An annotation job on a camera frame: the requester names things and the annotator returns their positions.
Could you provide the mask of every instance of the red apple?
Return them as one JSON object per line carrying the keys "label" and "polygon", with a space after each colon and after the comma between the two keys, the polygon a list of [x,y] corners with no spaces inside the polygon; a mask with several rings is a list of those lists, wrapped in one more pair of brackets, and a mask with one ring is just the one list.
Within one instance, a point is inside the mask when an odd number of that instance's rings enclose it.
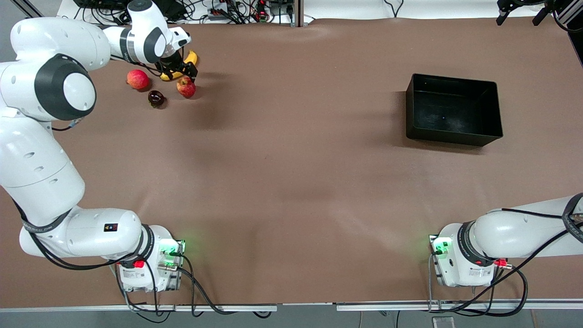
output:
{"label": "red apple", "polygon": [[180,78],[178,82],[176,82],[176,88],[178,89],[178,92],[186,98],[192,97],[196,92],[196,86],[188,76]]}
{"label": "red apple", "polygon": [[129,84],[136,90],[140,90],[144,89],[148,86],[148,84],[150,84],[150,78],[148,78],[146,73],[140,69],[134,69],[128,73],[128,77],[125,83]]}

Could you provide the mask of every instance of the black bin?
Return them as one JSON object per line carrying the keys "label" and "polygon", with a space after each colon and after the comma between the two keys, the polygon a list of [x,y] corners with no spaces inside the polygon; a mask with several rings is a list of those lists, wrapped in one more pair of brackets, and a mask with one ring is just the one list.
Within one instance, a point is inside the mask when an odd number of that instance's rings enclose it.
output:
{"label": "black bin", "polygon": [[413,74],[407,88],[410,139],[484,146],[502,138],[496,83]]}

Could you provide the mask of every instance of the brown table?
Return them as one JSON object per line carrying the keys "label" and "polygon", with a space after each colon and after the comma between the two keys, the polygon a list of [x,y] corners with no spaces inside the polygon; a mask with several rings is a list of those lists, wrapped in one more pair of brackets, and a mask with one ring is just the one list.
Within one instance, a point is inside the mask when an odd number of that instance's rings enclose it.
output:
{"label": "brown table", "polygon": [[[216,303],[427,299],[429,234],[581,191],[583,69],[551,19],[184,28],[201,58],[193,99],[154,80],[169,101],[151,109],[125,84],[133,67],[112,62],[91,73],[95,111],[55,137],[86,182],[80,206],[130,209],[186,239]],[[413,73],[495,81],[504,137],[481,149],[407,139]],[[0,307],[123,302],[107,268],[25,255],[5,192],[0,206]],[[582,298],[570,288],[582,270],[580,257],[536,259],[529,296]],[[496,298],[519,297],[517,280]],[[188,303],[188,284],[161,301]]]}

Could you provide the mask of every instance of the white robotic arm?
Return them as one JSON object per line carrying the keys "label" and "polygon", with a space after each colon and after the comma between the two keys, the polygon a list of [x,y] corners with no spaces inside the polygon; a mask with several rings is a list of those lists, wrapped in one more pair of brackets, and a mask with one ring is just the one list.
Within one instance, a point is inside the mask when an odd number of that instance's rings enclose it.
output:
{"label": "white robotic arm", "polygon": [[[498,259],[529,257],[552,237],[565,231],[562,220],[566,209],[571,222],[580,219],[580,195],[499,208],[475,221],[445,226],[431,241],[436,254],[438,282],[450,287],[488,286]],[[572,229],[541,250],[536,256],[583,254],[583,243]]]}
{"label": "white robotic arm", "polygon": [[91,113],[96,91],[87,72],[107,65],[112,55],[182,68],[177,50],[190,36],[179,27],[169,29],[150,0],[134,0],[128,10],[131,29],[102,30],[63,18],[26,19],[14,26],[16,61],[0,63],[0,185],[21,213],[20,245],[26,253],[123,259],[126,290],[163,291],[177,288],[174,264],[181,261],[168,253],[182,252],[184,244],[161,226],[142,225],[132,211],[78,207],[85,183],[51,129],[54,120]]}

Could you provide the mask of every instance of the banana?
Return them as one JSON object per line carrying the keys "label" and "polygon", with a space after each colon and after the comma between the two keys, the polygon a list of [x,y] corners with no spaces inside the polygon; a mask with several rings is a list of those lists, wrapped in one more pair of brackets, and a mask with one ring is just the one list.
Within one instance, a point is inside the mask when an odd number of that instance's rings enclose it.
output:
{"label": "banana", "polygon": [[[197,61],[198,56],[196,55],[196,53],[192,50],[188,50],[188,56],[186,56],[184,62],[191,62],[193,65],[195,65]],[[162,81],[170,81],[181,76],[183,76],[183,74],[180,72],[172,72],[172,78],[169,78],[168,75],[166,74],[162,74],[160,75],[160,79],[162,79]]]}

